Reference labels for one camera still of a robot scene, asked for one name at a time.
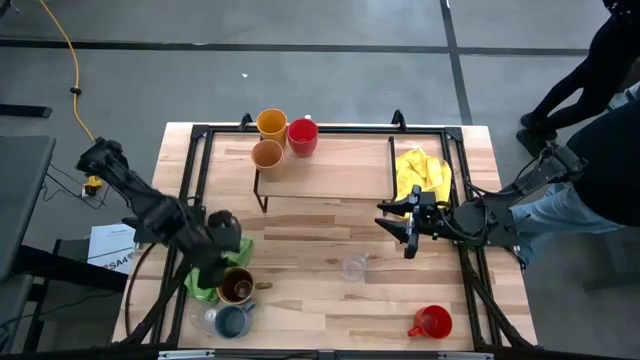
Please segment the wooden shelf with black frame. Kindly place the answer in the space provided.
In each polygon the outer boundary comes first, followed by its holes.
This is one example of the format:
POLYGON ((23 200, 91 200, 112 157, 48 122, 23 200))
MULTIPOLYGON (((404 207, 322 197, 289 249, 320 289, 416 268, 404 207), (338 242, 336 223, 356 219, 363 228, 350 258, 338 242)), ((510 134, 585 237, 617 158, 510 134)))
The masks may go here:
POLYGON ((271 198, 392 200, 397 196, 395 139, 389 135, 327 134, 309 157, 286 149, 268 179, 255 173, 263 211, 271 198))

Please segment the yellow plastic cup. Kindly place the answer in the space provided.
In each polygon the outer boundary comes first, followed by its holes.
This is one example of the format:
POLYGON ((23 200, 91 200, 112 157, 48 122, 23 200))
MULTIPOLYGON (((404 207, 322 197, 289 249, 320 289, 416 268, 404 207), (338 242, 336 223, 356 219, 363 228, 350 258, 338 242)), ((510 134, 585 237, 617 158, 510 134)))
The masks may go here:
POLYGON ((288 118, 282 110, 277 108, 263 110, 257 117, 256 126, 263 140, 273 140, 283 148, 286 147, 288 118))

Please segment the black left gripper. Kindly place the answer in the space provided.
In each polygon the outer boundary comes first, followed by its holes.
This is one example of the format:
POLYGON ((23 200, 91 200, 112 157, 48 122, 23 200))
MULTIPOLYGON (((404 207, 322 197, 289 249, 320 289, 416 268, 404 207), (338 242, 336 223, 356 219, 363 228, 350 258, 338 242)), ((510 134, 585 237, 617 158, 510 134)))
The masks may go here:
POLYGON ((205 219, 202 210, 192 213, 192 264, 199 268, 197 286, 200 289, 217 288, 223 284, 228 253, 239 252, 242 227, 228 210, 219 210, 205 219))

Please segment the white printed paper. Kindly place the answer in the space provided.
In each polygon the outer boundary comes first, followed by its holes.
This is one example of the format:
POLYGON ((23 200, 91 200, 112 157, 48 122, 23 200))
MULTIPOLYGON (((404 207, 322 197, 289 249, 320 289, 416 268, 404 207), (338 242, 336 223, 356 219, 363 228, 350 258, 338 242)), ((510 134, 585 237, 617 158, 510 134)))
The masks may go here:
POLYGON ((133 263, 135 230, 126 224, 94 226, 87 262, 128 275, 133 263))

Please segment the silver bracket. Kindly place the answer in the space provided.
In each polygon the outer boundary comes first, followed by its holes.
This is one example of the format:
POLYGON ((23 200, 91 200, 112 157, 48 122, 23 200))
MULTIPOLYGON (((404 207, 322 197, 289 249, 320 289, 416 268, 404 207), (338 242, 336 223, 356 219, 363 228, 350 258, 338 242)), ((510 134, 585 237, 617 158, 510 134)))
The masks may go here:
POLYGON ((212 360, 214 350, 171 350, 158 353, 157 360, 212 360))
POLYGON ((438 352, 437 360, 495 360, 491 353, 438 352))

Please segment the red mug with white handle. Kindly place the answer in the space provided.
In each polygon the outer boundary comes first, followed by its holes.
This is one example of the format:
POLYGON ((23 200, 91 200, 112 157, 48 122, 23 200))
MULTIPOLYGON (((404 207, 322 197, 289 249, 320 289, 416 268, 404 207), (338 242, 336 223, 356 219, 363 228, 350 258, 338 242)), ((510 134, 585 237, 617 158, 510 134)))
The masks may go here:
POLYGON ((318 143, 319 128, 310 118, 294 120, 287 130, 287 139, 294 154, 298 157, 309 157, 318 143))

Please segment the grey blue mug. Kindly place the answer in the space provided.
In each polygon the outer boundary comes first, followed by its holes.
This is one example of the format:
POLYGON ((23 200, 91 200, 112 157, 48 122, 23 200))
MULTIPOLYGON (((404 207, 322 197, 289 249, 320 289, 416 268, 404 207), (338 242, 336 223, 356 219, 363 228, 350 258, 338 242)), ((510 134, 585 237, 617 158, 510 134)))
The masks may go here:
POLYGON ((256 304, 249 301, 243 305, 229 305, 218 311, 214 328, 225 339, 236 339, 246 335, 251 326, 252 310, 256 304))

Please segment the brown green glazed mug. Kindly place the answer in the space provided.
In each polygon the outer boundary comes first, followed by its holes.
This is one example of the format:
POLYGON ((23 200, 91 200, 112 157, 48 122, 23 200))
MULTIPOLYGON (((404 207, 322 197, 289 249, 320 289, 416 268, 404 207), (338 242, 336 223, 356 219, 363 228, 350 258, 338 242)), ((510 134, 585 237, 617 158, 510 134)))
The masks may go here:
POLYGON ((272 287, 272 282, 257 282, 243 267, 231 267, 225 271, 222 284, 216 289, 216 293, 222 302, 240 305, 246 303, 255 290, 266 290, 272 287))

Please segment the grey desk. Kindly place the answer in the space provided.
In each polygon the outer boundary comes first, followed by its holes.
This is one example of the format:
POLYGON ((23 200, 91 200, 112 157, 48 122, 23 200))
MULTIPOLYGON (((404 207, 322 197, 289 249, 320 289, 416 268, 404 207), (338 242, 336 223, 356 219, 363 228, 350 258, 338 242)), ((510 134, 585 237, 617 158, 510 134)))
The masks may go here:
POLYGON ((52 136, 0 136, 0 282, 13 267, 55 144, 52 136))

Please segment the clear footed glass mug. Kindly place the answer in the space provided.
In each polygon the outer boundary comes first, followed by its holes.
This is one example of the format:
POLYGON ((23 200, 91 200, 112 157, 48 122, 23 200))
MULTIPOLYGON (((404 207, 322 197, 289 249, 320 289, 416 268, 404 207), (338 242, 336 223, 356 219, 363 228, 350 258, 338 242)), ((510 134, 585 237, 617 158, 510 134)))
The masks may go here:
POLYGON ((368 254, 357 254, 345 258, 341 263, 341 275, 349 282, 361 282, 366 277, 368 254))

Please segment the green cloth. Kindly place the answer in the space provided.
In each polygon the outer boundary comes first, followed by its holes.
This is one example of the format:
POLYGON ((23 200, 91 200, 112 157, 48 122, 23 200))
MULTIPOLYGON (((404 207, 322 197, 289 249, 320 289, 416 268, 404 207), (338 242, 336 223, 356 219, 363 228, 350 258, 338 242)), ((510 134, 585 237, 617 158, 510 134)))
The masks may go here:
MULTIPOLYGON (((240 252, 224 252, 223 258, 226 260, 225 271, 229 271, 234 267, 246 267, 249 264, 253 251, 253 239, 243 236, 240 241, 240 252)), ((185 278, 183 284, 187 289, 187 295, 189 298, 197 301, 207 303, 210 305, 216 305, 220 301, 220 297, 217 294, 216 288, 201 288, 198 285, 200 280, 201 271, 194 267, 191 269, 189 275, 185 278)))

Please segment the orange plastic cup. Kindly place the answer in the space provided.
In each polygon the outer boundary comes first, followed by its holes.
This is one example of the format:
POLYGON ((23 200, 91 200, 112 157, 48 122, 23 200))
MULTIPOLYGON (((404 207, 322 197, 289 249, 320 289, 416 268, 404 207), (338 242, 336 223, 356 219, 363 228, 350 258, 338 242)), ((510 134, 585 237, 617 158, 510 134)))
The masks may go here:
POLYGON ((251 151, 251 159, 260 173, 268 181, 277 181, 283 171, 284 150, 275 140, 260 140, 251 151))

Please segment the yellow cloth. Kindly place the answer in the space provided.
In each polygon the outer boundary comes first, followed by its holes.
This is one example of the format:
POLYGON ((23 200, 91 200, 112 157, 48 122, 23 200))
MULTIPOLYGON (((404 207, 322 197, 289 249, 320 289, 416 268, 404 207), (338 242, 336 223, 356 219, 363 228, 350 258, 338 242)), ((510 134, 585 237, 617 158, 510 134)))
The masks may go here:
POLYGON ((434 192, 437 201, 448 202, 452 171, 449 164, 414 148, 396 158, 396 200, 409 195, 414 185, 423 192, 434 192))

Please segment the black flat bar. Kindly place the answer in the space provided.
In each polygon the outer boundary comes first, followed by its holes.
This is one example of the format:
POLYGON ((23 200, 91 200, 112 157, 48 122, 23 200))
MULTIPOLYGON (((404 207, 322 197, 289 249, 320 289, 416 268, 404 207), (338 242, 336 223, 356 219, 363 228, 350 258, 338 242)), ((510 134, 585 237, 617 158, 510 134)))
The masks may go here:
POLYGON ((0 116, 49 118, 52 109, 46 106, 0 104, 0 116))

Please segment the clear plastic cup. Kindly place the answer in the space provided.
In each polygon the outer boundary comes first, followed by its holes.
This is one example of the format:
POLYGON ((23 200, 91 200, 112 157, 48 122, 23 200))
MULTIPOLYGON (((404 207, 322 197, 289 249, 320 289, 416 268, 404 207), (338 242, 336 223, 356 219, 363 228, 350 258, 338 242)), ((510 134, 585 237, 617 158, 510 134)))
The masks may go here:
POLYGON ((215 335, 215 320, 217 316, 217 309, 211 304, 194 301, 191 305, 189 313, 189 320, 191 325, 205 332, 208 335, 215 335))

